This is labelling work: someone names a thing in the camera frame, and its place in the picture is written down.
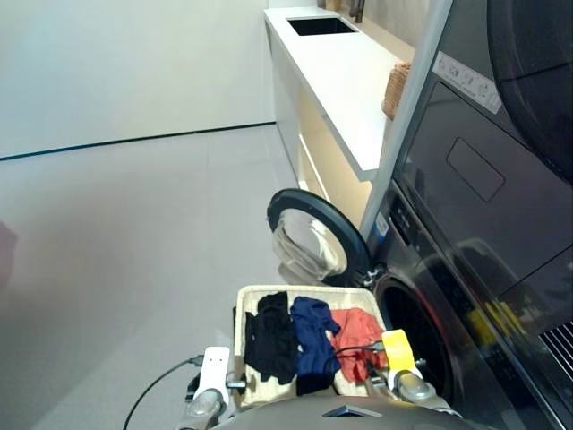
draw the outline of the label sticker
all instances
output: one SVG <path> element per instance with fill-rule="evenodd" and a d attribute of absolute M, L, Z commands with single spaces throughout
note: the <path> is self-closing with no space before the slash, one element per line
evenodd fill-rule
<path fill-rule="evenodd" d="M 501 107 L 495 83 L 458 60 L 439 51 L 432 71 L 493 114 Z"/>
<path fill-rule="evenodd" d="M 378 229 L 378 233 L 384 237 L 386 233 L 388 233 L 389 225 L 386 219 L 382 216 L 381 213 L 378 212 L 376 215 L 376 228 Z"/>

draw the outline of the sink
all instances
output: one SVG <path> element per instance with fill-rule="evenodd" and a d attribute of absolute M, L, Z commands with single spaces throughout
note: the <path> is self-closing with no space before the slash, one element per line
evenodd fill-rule
<path fill-rule="evenodd" d="M 299 36 L 319 34 L 356 33 L 339 18 L 313 18 L 308 20 L 288 20 Z"/>

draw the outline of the red clothing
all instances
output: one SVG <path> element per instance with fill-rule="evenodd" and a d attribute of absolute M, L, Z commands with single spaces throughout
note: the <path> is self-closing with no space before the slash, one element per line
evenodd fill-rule
<path fill-rule="evenodd" d="M 335 350 L 370 345 L 381 340 L 382 329 L 374 316 L 360 308 L 331 311 L 332 318 L 340 326 L 340 331 L 330 340 Z M 386 354 L 364 349 L 350 349 L 338 354 L 342 373 L 348 381 L 361 382 L 368 378 L 366 360 L 377 368 L 387 365 Z"/>

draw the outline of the wire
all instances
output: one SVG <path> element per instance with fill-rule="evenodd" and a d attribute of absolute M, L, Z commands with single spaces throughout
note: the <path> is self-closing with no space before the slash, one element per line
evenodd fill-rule
<path fill-rule="evenodd" d="M 322 372 L 324 374 L 327 373 L 327 367 L 330 363 L 330 360 L 334 359 L 337 357 L 338 354 L 345 352 L 345 351 L 349 351 L 351 349 L 366 349 L 369 351 L 374 351 L 374 352 L 382 352 L 384 350 L 384 347 L 382 345 L 381 341 L 376 341 L 374 343 L 371 343 L 370 345 L 357 345 L 354 347 L 345 347 L 345 348 L 341 348 L 341 349 L 337 349 L 336 351 L 334 351 L 334 353 L 327 358 L 327 360 L 324 362 L 324 367 L 322 369 Z M 332 384 L 332 388 L 334 388 L 334 391 L 338 394 L 336 387 L 334 386 L 334 383 Z"/>
<path fill-rule="evenodd" d="M 161 381 L 163 378 L 165 378 L 167 375 L 172 374 L 175 370 L 177 370 L 180 367 L 183 367 L 187 364 L 192 364 L 192 365 L 196 365 L 196 366 L 201 366 L 202 364 L 202 360 L 203 360 L 203 356 L 195 356 L 195 357 L 191 357 L 191 358 L 187 358 L 185 361 L 182 361 L 181 363 L 179 363 L 178 365 L 174 365 L 173 367 L 171 367 L 169 370 L 167 370 L 165 373 L 163 373 L 158 379 L 156 379 L 155 381 L 153 381 L 152 383 L 150 383 L 150 385 L 145 389 L 145 391 L 140 395 L 140 397 L 135 401 L 135 403 L 133 403 L 132 408 L 129 411 L 129 414 L 127 414 L 127 418 L 124 421 L 124 430 L 127 430 L 127 426 L 129 425 L 130 420 L 132 419 L 132 415 L 133 412 L 135 412 L 135 410 L 137 409 L 137 407 L 139 406 L 139 404 L 141 403 L 141 401 L 143 400 L 143 398 L 147 395 L 148 392 L 150 392 L 150 390 L 159 383 L 159 381 Z"/>

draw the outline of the door glass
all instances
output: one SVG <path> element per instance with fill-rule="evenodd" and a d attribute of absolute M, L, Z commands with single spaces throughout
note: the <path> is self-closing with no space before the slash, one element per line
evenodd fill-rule
<path fill-rule="evenodd" d="M 320 284 L 347 267 L 344 248 L 332 232 L 298 209 L 286 209 L 280 214 L 273 247 L 281 260 L 279 272 L 293 284 Z"/>

